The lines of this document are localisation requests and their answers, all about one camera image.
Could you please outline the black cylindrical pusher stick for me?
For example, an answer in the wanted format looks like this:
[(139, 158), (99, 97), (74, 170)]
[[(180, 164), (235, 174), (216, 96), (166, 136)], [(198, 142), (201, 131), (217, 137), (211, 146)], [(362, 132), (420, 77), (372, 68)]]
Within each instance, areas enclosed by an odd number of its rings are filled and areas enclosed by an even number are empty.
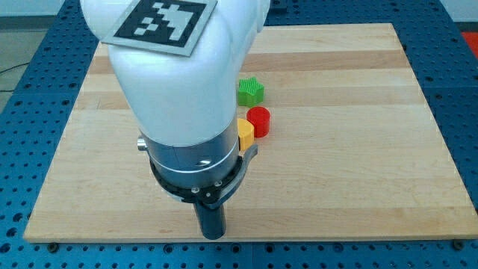
[(208, 240), (217, 240), (226, 233), (226, 216), (223, 205), (209, 208), (201, 203), (194, 204), (202, 235)]

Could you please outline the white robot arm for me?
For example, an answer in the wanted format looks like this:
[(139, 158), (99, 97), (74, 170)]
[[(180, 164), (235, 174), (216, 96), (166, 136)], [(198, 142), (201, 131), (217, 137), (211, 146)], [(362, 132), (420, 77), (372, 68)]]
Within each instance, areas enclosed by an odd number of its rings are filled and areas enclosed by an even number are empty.
[(270, 3), (82, 0), (91, 32), (140, 129), (162, 188), (191, 203), (204, 237), (226, 231), (224, 202), (258, 147), (241, 149), (236, 81)]

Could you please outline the grey black tool flange mount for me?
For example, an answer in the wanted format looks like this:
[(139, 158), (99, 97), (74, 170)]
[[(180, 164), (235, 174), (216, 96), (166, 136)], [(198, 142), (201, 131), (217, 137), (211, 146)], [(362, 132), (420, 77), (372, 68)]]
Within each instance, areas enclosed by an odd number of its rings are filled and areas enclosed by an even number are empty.
[(218, 208), (239, 188), (258, 154), (256, 144), (239, 153), (237, 132), (230, 125), (216, 137), (192, 146), (168, 146), (141, 134), (137, 147), (148, 154), (154, 177), (169, 195), (181, 202)]

